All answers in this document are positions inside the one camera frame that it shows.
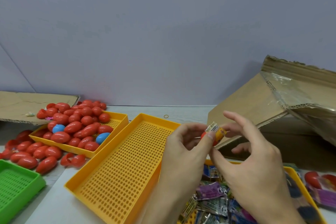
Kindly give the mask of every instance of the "green plastic tray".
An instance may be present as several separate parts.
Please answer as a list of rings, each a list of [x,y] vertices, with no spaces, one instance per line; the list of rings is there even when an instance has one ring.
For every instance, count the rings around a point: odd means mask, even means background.
[[[40,174],[0,160],[0,224],[8,223],[45,184]]]

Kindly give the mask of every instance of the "fingernail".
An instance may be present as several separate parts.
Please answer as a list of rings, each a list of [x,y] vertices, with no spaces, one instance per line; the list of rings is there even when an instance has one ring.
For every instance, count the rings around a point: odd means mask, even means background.
[[[215,139],[216,139],[216,133],[215,132],[209,131],[207,133],[207,135],[208,135],[208,137],[210,137],[212,139],[212,141],[215,141]]]

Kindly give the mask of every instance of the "white table surface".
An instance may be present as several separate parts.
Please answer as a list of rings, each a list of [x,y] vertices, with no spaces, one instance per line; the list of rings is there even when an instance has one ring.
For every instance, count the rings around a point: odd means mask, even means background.
[[[128,119],[133,120],[139,113],[163,118],[169,115],[167,120],[178,123],[201,122],[206,123],[208,112],[213,106],[197,107],[154,107],[154,106],[109,106],[107,111],[120,112],[128,114]],[[5,135],[0,138],[0,152],[3,145],[15,135],[25,129],[33,129],[28,124],[13,124],[3,122],[0,124],[1,134]],[[91,212],[85,205],[78,201],[65,188],[64,184],[77,172],[75,168],[64,168],[58,166],[48,175],[44,176],[47,187],[23,209],[10,223],[11,224],[104,224],[99,217]],[[336,223],[336,212],[320,209],[326,221]],[[143,212],[140,214],[136,223],[140,223]]]

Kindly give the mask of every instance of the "cardboard box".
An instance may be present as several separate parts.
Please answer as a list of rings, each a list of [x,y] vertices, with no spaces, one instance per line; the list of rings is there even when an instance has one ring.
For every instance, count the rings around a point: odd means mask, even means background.
[[[223,110],[250,119],[284,162],[299,168],[336,171],[336,73],[299,62],[267,56],[261,71],[208,114],[208,124],[232,122]],[[217,146],[229,158],[246,139],[224,138]]]
[[[49,103],[63,102],[73,106],[78,99],[79,96],[0,91],[0,120],[33,125],[46,124],[49,120],[39,120],[36,116],[26,114],[31,112],[36,115]]]

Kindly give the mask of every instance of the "blue plastic egg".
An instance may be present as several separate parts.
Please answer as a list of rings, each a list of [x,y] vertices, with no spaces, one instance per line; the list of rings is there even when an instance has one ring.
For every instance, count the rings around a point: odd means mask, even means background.
[[[54,127],[52,128],[52,132],[53,132],[53,133],[56,133],[56,132],[64,131],[64,129],[65,129],[65,126],[64,126],[64,125],[57,124],[56,126],[54,126]]]
[[[110,135],[111,133],[101,133],[99,136],[96,138],[96,143],[102,144],[103,141]]]

